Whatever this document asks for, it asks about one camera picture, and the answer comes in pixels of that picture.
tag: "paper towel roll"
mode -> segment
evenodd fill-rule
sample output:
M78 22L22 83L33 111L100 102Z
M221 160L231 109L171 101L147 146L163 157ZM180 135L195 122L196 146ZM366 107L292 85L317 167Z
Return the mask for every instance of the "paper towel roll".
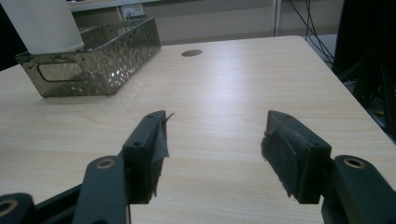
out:
M70 52L84 46L65 0L0 0L31 54Z

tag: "cable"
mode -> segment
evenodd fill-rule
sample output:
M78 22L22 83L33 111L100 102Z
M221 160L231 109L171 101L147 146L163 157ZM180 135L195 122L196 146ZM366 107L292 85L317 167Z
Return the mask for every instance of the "cable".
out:
M311 15L311 0L305 0L305 6L308 11L308 17L307 17L307 22L304 20L303 16L300 14L296 6L292 3L291 0L289 0L291 7L294 9L294 11L297 13L297 15L300 17L301 21L306 27L305 31L305 40L309 38L312 42L312 44L326 57L327 61L330 62L332 65L332 68L337 71L343 71L345 70L344 67L337 62L334 59L334 56L332 53L327 49L325 44L320 40L318 37L317 30L315 28L314 22L312 20L312 15ZM309 35L309 32L315 37L315 39L318 41L318 45L315 43L315 41L312 39L312 37Z
M347 70L345 70L342 74L338 76L338 79L340 79L342 82L346 82L349 79L353 78L356 73L363 68L364 65L368 63L367 60L368 55L365 54L360 60L355 62L351 67L349 67Z
M273 34L273 36L276 36L276 19L277 19L277 0L276 0L276 7L275 7L274 34Z

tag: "table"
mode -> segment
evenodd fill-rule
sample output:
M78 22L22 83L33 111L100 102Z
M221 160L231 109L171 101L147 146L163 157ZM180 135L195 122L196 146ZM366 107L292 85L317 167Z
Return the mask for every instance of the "table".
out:
M203 52L193 57L181 53ZM395 189L396 146L297 36L166 46L113 96L43 99L20 66L0 73L0 195L40 203L116 155L137 123L164 109L170 158L158 197L134 223L320 223L320 205L288 198L261 155L267 111L293 115Z

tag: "gray plastic basket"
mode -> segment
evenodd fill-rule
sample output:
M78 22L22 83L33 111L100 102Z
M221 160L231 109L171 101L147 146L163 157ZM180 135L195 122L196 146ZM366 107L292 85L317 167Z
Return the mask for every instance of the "gray plastic basket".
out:
M81 36L85 46L76 52L16 56L41 96L115 94L161 48L154 18L102 25Z

